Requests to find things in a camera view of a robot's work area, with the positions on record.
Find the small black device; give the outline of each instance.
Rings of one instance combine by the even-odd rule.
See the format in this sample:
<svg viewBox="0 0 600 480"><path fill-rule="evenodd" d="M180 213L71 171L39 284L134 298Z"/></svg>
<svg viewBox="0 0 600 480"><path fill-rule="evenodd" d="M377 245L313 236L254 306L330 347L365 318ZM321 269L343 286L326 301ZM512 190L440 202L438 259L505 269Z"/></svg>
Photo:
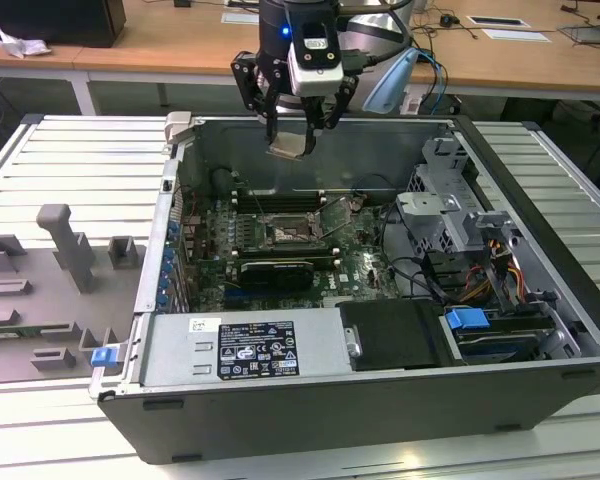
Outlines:
<svg viewBox="0 0 600 480"><path fill-rule="evenodd" d="M451 28L454 25L460 25L460 19L455 15L449 13L443 13L440 15L440 26L444 28Z"/></svg>
<svg viewBox="0 0 600 480"><path fill-rule="evenodd" d="M122 0L0 0L0 28L25 40L111 47L126 20Z"/></svg>

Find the power supply label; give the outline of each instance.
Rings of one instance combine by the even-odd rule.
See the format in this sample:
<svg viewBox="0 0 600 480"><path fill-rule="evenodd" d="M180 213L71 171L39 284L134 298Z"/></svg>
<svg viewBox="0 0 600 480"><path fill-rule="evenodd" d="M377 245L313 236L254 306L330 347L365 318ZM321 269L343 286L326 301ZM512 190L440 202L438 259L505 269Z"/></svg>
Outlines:
<svg viewBox="0 0 600 480"><path fill-rule="evenodd" d="M220 325L218 377L222 380L299 374L293 322Z"/></svg>

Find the robotic arm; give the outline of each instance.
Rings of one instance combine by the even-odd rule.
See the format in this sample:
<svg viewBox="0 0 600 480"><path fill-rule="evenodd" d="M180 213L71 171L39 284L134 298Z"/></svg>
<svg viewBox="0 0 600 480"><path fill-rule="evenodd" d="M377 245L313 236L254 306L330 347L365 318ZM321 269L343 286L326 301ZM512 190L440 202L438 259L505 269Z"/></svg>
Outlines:
<svg viewBox="0 0 600 480"><path fill-rule="evenodd" d="M255 55L240 52L231 68L245 107L266 123L273 153L290 158L310 154L316 136L334 128L346 111L358 75L408 47L408 32L394 10L410 1L364 7L343 7L336 0L260 1L260 50ZM340 50L337 18L374 13L392 16L403 33L402 44L382 56ZM328 106L325 100L331 98L335 103ZM298 99L307 119L304 137L278 132L278 103L298 104Z"/></svg>

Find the white sticker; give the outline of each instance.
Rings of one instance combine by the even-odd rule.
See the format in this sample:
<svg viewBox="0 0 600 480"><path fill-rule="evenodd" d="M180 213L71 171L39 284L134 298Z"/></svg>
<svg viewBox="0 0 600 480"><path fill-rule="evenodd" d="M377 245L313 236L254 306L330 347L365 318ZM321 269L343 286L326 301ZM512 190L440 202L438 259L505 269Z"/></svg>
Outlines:
<svg viewBox="0 0 600 480"><path fill-rule="evenodd" d="M189 333L217 332L221 318L195 317L189 319Z"/></svg>

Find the wooden desk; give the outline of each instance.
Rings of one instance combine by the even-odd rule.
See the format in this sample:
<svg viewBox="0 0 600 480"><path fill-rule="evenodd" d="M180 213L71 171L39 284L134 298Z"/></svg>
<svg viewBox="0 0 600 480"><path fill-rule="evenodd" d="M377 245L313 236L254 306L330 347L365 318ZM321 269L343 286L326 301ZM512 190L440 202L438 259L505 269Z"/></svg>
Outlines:
<svg viewBox="0 0 600 480"><path fill-rule="evenodd" d="M258 50L257 25L222 23L227 10L220 6L174 8L170 1L125 0L125 9L129 20L115 46L82 49L75 68L231 75L229 65L238 52Z"/></svg>
<svg viewBox="0 0 600 480"><path fill-rule="evenodd" d="M562 0L436 0L452 8L463 25L466 15L521 18L531 29L555 30L582 24L560 11ZM221 6L197 4L174 8L171 1L125 0L127 24L113 48L52 46L49 56L18 60L0 50L0 76L61 78L73 85L83 114L97 113L91 81L233 85L229 64L240 50L256 51L255 25L221 23ZM600 4L580 3L595 21ZM415 16L413 23L438 23L439 12ZM545 33L551 42L492 40L474 30L438 31L436 56L449 72L448 93L507 97L600 100L600 49L578 46L559 32ZM419 44L428 40L418 33ZM418 65L415 85L430 85L431 68Z"/></svg>
<svg viewBox="0 0 600 480"><path fill-rule="evenodd" d="M466 27L475 27L467 15L520 18L531 28L555 30L564 25L583 24L584 20L560 11L567 0L437 0L441 8L451 8ZM600 4L580 2L580 13L593 24L600 15ZM438 24L440 12L417 15L412 24ZM600 94L600 48L574 46L560 32L543 33L551 43L492 40L481 30L473 30L474 40L465 30L437 31L433 47L437 59L449 71L449 92L475 94L491 89L492 95L536 98L582 98ZM429 48L422 33L416 35L422 48ZM421 79L423 68L414 73Z"/></svg>

